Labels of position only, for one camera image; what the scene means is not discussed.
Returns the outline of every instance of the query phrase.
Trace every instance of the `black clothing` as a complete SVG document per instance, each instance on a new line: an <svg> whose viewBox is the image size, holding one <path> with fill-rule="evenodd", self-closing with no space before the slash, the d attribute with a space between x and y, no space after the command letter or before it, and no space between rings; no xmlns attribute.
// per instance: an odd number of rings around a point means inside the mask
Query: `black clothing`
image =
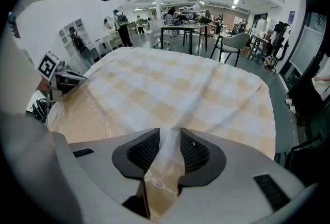
<svg viewBox="0 0 330 224"><path fill-rule="evenodd" d="M129 46L129 47L133 46L129 38L127 25L122 25L121 27L119 27L118 33L120 35L120 38L122 39L124 46Z"/></svg>
<svg viewBox="0 0 330 224"><path fill-rule="evenodd" d="M299 112L301 118L306 118L322 106L323 100L320 94L315 90L312 81L310 81L310 83L292 99L292 104L295 106L295 110Z"/></svg>
<svg viewBox="0 0 330 224"><path fill-rule="evenodd" d="M85 46L82 39L78 36L75 36L73 38L73 43L74 43L74 45L75 45L75 47L77 48L78 51L80 51Z"/></svg>
<svg viewBox="0 0 330 224"><path fill-rule="evenodd" d="M138 27L139 34L144 33L143 27Z"/></svg>
<svg viewBox="0 0 330 224"><path fill-rule="evenodd" d="M82 58L89 60L92 58L92 52L87 47L83 47L81 50L79 50L80 55Z"/></svg>

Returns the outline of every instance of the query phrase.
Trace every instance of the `black bag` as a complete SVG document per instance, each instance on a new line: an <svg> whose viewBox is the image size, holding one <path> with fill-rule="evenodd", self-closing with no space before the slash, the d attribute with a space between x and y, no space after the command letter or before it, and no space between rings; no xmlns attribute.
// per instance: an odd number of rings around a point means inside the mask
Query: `black bag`
<svg viewBox="0 0 330 224"><path fill-rule="evenodd" d="M122 13L121 15L116 14L116 16L117 16L117 23L119 24L119 26L128 24L128 19L126 15Z"/></svg>
<svg viewBox="0 0 330 224"><path fill-rule="evenodd" d="M85 46L80 37L74 37L73 43L76 46L76 48L78 49L78 51L80 51Z"/></svg>

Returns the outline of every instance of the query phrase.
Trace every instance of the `floor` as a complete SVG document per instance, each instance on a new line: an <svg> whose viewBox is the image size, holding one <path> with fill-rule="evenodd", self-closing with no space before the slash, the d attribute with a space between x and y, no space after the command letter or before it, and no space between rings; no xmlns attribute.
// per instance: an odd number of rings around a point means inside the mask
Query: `floor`
<svg viewBox="0 0 330 224"><path fill-rule="evenodd" d="M150 47L153 48L155 43L155 39L153 36L148 33L142 35L132 35L130 39L133 43L133 46L139 47ZM208 38L208 46L207 52L205 52L205 44L204 38L201 40L200 49L198 49L199 37L197 35L193 35L193 44L192 44L192 53L193 55L199 55L202 57L209 58L211 56L213 50L213 39ZM181 53L189 53L189 44L185 44L183 46L183 32L182 35L175 38L169 39L171 41L171 45L164 45L165 49L171 47L171 50L181 52ZM219 50L216 49L213 55L213 60L219 60ZM228 53L222 53L221 62L224 62ZM227 61L227 64L235 65L236 55L232 54ZM247 59L245 56L240 56L237 67L251 72L257 76L259 76L269 87L270 98L273 105L274 117L275 117L275 127L276 127L276 152L286 152L288 153L291 147L298 144L298 133L296 128L296 120L295 116L290 112L289 108L285 104L285 99L288 98L285 89L277 75L273 75L273 73L264 69L262 65L254 61Z"/></svg>

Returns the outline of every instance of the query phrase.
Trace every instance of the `chair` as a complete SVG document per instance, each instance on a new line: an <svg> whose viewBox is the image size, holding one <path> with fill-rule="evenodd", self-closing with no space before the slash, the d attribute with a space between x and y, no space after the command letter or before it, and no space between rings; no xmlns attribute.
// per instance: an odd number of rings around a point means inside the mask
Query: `chair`
<svg viewBox="0 0 330 224"><path fill-rule="evenodd" d="M230 55L232 53L237 53L237 58L236 58L236 62L235 62L235 66L237 65L237 61L238 61L238 56L239 53L241 52L241 49L245 47L247 41L249 40L250 35L247 33L239 33L238 35L235 35L233 37L222 37L222 36L218 36L216 45L213 48L211 57L213 56L216 48L220 49L220 55L219 55L219 62L221 60L221 54L222 52L227 52L229 53L228 57L226 58L225 63L227 62L228 58L230 57Z"/></svg>
<svg viewBox="0 0 330 224"><path fill-rule="evenodd" d="M151 21L149 21L149 25L150 25L151 34L153 35L153 37L156 40L153 47L156 47L156 45L160 44L161 27L164 26L164 21L163 20L151 20Z"/></svg>

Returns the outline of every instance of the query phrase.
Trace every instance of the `black vent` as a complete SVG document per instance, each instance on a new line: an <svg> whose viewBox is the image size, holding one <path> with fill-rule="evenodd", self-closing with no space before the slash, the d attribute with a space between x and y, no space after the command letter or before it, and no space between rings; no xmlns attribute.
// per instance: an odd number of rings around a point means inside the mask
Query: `black vent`
<svg viewBox="0 0 330 224"><path fill-rule="evenodd" d="M81 157L81 156L86 156L90 153L94 153L94 151L90 148L87 148L87 149L84 149L84 150L75 151L75 152L73 152L73 155L76 158L78 158L78 157Z"/></svg>
<svg viewBox="0 0 330 224"><path fill-rule="evenodd" d="M210 159L209 149L184 132L181 132L180 151L185 160L185 174L200 169Z"/></svg>
<svg viewBox="0 0 330 224"><path fill-rule="evenodd" d="M284 194L270 175L260 175L253 179L257 182L274 211L279 210L290 202L290 199Z"/></svg>
<svg viewBox="0 0 330 224"><path fill-rule="evenodd" d="M124 177L142 180L159 151L159 128L118 146L112 162Z"/></svg>
<svg viewBox="0 0 330 224"><path fill-rule="evenodd" d="M208 185L221 174L226 165L226 156L219 146L185 128L181 128L180 139L185 175L178 181L179 194L184 187Z"/></svg>
<svg viewBox="0 0 330 224"><path fill-rule="evenodd" d="M127 151L127 158L140 167L144 173L148 171L159 151L159 130L142 140Z"/></svg>

